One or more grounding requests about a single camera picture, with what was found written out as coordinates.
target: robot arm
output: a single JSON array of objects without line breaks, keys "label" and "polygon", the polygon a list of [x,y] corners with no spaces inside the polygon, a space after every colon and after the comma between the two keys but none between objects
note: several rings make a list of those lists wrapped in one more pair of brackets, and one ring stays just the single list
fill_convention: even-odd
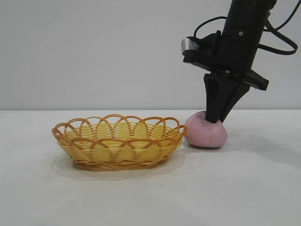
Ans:
[{"label": "robot arm", "polygon": [[277,51],[260,44],[265,26],[294,48],[293,51],[279,50],[281,54],[290,55],[297,51],[298,46],[279,33],[268,21],[270,10],[276,1],[232,0],[228,16],[213,19],[226,19],[222,32],[217,31],[198,39],[197,29],[193,37],[187,37],[182,41],[184,62],[210,72],[204,76],[207,121],[216,123],[220,119],[223,122],[250,87],[267,89],[269,81],[252,70],[258,48]]}]

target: oval basket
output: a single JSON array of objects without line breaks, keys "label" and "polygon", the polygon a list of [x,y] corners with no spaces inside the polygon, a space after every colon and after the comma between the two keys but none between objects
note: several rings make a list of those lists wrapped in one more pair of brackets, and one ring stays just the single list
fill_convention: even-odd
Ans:
[{"label": "oval basket", "polygon": [[141,119],[111,114],[72,119],[56,125],[52,133],[76,166],[105,171],[145,169],[159,165],[182,144],[186,130],[172,117]]}]

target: pink dough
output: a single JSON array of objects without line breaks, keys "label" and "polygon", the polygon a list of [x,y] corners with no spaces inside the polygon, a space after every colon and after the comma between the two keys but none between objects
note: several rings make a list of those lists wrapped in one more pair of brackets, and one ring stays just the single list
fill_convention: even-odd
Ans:
[{"label": "pink dough", "polygon": [[206,111],[191,116],[185,123],[187,133],[186,141],[197,147],[217,148],[227,141],[227,131],[220,120],[211,123],[206,120]]}]

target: basket bottom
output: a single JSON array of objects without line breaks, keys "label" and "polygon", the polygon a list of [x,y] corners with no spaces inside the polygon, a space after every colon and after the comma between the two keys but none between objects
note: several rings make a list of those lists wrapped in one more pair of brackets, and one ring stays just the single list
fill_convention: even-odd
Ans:
[{"label": "basket bottom", "polygon": [[74,162],[74,164],[82,169],[82,170],[90,170],[90,171],[121,171],[121,170],[146,170],[152,169],[162,163],[164,163],[167,159],[156,163],[131,163],[127,165],[108,165],[108,164],[97,164],[97,165],[88,165],[85,163]]}]

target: basket rim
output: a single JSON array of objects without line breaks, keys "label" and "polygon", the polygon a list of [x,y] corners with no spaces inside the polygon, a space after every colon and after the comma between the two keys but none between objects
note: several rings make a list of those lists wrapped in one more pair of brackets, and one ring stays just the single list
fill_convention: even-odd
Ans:
[{"label": "basket rim", "polygon": [[[119,117],[120,119],[117,121],[117,122],[108,122],[108,118],[110,117]],[[99,119],[99,122],[98,123],[93,123],[91,124],[90,123],[90,119]],[[129,121],[128,119],[136,119],[136,120],[139,120],[139,121]],[[153,123],[146,123],[147,121],[149,120],[158,120],[157,123],[153,124]],[[172,127],[169,127],[166,125],[166,121],[168,120],[173,120],[177,123],[177,126],[175,128],[172,128]],[[81,121],[81,125],[79,127],[73,127],[72,126],[72,123],[73,122],[79,122]],[[120,139],[120,138],[102,138],[102,139],[92,139],[92,138],[84,138],[82,137],[82,135],[78,136],[78,137],[75,137],[73,139],[70,139],[68,137],[68,134],[73,132],[74,130],[82,130],[82,129],[86,129],[86,128],[89,128],[91,126],[97,126],[97,125],[109,125],[109,126],[114,126],[114,125],[117,125],[117,124],[131,124],[131,125],[135,125],[135,124],[138,124],[138,123],[143,123],[145,125],[150,125],[150,126],[163,126],[167,129],[169,129],[170,131],[174,131],[177,133],[177,137],[160,137],[160,139],[151,139],[151,138],[132,138],[132,139]],[[59,128],[61,127],[64,127],[64,132],[62,133]],[[96,145],[101,145],[103,146],[103,148],[110,148],[108,147],[106,144],[102,143],[103,141],[115,141],[115,142],[119,142],[121,143],[120,147],[124,147],[124,146],[129,146],[133,149],[135,149],[135,147],[133,145],[131,145],[132,142],[139,142],[139,141],[148,141],[149,144],[146,145],[144,148],[148,148],[150,147],[152,144],[156,144],[156,146],[160,147],[160,142],[162,141],[169,141],[170,142],[170,145],[173,144],[173,145],[178,145],[179,142],[182,141],[182,138],[184,137],[184,135],[186,134],[186,131],[187,131],[187,127],[185,125],[180,125],[179,121],[176,119],[176,118],[173,118],[173,117],[166,117],[166,118],[162,118],[162,117],[148,117],[148,118],[145,118],[145,119],[142,119],[142,118],[139,118],[137,116],[123,116],[123,115],[118,115],[118,114],[110,114],[110,115],[107,115],[105,117],[97,117],[97,116],[94,116],[94,117],[89,117],[89,118],[86,118],[86,119],[83,119],[83,118],[75,118],[75,119],[72,119],[72,120],[69,120],[67,123],[59,123],[57,124],[53,129],[52,129],[52,133],[54,135],[54,137],[57,139],[57,141],[64,141],[64,142],[67,142],[69,143],[70,145],[72,146],[75,146],[81,150],[83,150],[84,148],[75,144],[74,142],[77,142],[77,141],[87,141],[87,142],[90,142],[91,143],[91,146],[90,146],[90,149],[94,149]]]}]

